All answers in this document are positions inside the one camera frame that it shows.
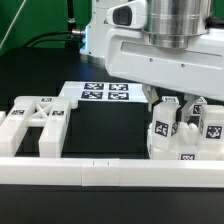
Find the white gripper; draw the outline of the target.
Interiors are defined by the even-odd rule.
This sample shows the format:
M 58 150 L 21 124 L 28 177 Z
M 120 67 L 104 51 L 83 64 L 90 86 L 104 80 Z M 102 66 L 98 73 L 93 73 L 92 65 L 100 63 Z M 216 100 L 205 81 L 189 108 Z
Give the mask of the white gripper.
M 155 87 L 188 93 L 181 109 L 181 121 L 188 122 L 199 96 L 224 101 L 224 30 L 212 29 L 192 37 L 187 48 L 172 49 L 150 44 L 142 31 L 112 28 L 105 67 L 111 76 L 144 83 L 149 112 L 159 100 Z

